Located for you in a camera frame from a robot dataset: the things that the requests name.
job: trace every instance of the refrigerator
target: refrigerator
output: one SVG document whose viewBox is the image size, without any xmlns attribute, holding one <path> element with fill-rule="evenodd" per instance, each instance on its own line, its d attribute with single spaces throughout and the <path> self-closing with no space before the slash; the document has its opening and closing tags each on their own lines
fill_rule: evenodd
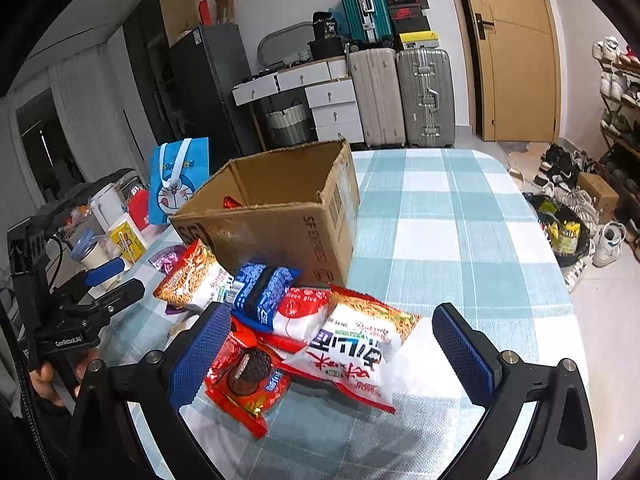
<svg viewBox="0 0 640 480">
<path fill-rule="evenodd" d="M 209 138 L 209 174 L 232 158 L 262 151 L 247 106 L 233 87 L 251 78 L 237 25 L 200 25 L 169 49 L 190 137 Z"/>
</svg>

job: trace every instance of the checkered tablecloth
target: checkered tablecloth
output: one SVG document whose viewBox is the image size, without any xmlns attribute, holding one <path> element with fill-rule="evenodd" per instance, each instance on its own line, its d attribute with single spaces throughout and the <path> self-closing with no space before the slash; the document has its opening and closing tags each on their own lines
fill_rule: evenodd
<svg viewBox="0 0 640 480">
<path fill-rule="evenodd" d="M 450 301 L 498 349 L 556 365 L 573 358 L 588 380 L 584 349 L 560 269 L 536 218 L 503 166 L 472 150 L 383 150 L 353 154 L 361 205 L 348 287 L 423 314 L 393 361 L 395 415 L 331 387 L 295 383 L 254 440 L 200 389 L 182 416 L 228 479 L 436 479 L 482 415 L 472 406 L 431 335 L 434 307 Z M 172 229 L 150 253 L 178 242 Z M 108 364 L 164 348 L 179 318 L 151 296 L 112 321 Z M 523 409 L 492 478 L 511 465 L 533 405 Z M 132 413 L 156 472 L 171 478 L 138 406 Z"/>
</svg>

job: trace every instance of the blue gift bag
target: blue gift bag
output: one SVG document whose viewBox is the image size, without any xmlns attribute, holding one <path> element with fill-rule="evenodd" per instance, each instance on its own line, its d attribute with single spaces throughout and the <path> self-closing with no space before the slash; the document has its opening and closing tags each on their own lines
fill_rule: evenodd
<svg viewBox="0 0 640 480">
<path fill-rule="evenodd" d="M 151 157 L 149 223 L 166 224 L 169 216 L 209 179 L 209 139 L 164 143 Z"/>
</svg>

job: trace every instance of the black cable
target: black cable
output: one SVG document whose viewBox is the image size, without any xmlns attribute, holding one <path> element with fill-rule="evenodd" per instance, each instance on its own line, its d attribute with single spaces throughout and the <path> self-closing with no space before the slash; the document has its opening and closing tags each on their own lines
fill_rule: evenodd
<svg viewBox="0 0 640 480">
<path fill-rule="evenodd" d="M 58 256 L 58 266 L 56 267 L 56 270 L 53 273 L 53 277 L 51 278 L 51 281 L 49 282 L 49 288 L 51 288 L 51 285 L 53 285 L 53 282 L 56 281 L 56 278 L 58 277 L 58 271 L 60 270 L 60 267 L 62 266 L 62 254 L 64 252 L 64 249 L 62 248 L 62 242 L 58 239 L 58 237 L 49 236 L 49 237 L 47 237 L 47 240 L 55 240 L 57 242 L 57 244 L 58 244 L 58 247 L 60 247 L 60 256 Z"/>
<path fill-rule="evenodd" d="M 0 329 L 2 329 L 2 332 L 4 333 L 4 337 L 11 352 L 11 357 L 14 360 L 15 373 L 18 378 L 18 385 L 20 386 L 22 416 L 27 420 L 29 424 L 31 434 L 33 435 L 33 441 L 36 445 L 36 448 L 38 449 L 38 453 L 40 455 L 40 459 L 42 460 L 43 466 L 47 470 L 47 473 L 49 474 L 51 480 L 56 480 L 56 474 L 54 473 L 53 468 L 49 462 L 49 457 L 47 456 L 47 452 L 42 441 L 42 436 L 40 434 L 38 421 L 36 420 L 33 390 L 31 389 L 30 378 L 28 376 L 26 363 L 24 361 L 24 355 L 18 348 L 18 340 L 15 338 L 14 327 L 12 326 L 11 321 L 9 320 L 9 316 L 7 315 L 4 308 L 4 304 L 2 303 L 0 303 Z"/>
</svg>

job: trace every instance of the teal suitcase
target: teal suitcase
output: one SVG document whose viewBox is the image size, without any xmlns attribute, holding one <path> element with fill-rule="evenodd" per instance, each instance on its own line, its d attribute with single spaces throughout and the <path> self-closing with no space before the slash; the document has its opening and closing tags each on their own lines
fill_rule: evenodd
<svg viewBox="0 0 640 480">
<path fill-rule="evenodd" d="M 364 43 L 379 43 L 393 37 L 386 0 L 342 0 L 351 37 Z"/>
</svg>

